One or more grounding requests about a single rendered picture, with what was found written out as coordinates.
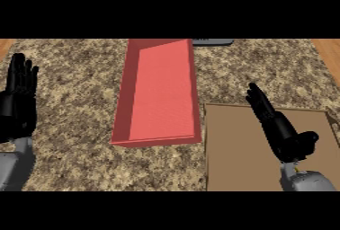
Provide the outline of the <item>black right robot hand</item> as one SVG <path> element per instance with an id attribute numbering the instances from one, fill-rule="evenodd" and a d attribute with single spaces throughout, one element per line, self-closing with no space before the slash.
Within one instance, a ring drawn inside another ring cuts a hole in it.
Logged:
<path id="1" fill-rule="evenodd" d="M 298 162 L 314 154 L 320 135 L 316 131 L 298 133 L 286 115 L 277 111 L 256 83 L 249 84 L 246 100 L 262 124 L 274 155 L 283 163 Z"/>

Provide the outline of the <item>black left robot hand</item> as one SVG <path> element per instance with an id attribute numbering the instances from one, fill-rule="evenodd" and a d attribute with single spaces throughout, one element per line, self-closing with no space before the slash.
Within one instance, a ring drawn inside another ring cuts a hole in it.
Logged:
<path id="1" fill-rule="evenodd" d="M 36 130 L 39 66 L 23 53 L 11 59 L 7 90 L 0 92 L 0 144 L 23 137 L 30 137 Z"/>

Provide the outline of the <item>red rectangular tray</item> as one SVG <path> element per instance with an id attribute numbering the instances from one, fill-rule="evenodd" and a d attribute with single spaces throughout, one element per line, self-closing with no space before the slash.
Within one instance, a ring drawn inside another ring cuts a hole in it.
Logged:
<path id="1" fill-rule="evenodd" d="M 112 132 L 125 147 L 203 141 L 190 39 L 131 39 Z"/>

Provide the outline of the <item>dark grey flat object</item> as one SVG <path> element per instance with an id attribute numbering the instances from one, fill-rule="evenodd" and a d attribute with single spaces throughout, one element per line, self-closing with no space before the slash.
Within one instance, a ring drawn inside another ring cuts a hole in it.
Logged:
<path id="1" fill-rule="evenodd" d="M 194 39 L 193 45 L 196 47 L 209 47 L 209 46 L 228 46 L 234 42 L 234 39 Z"/>

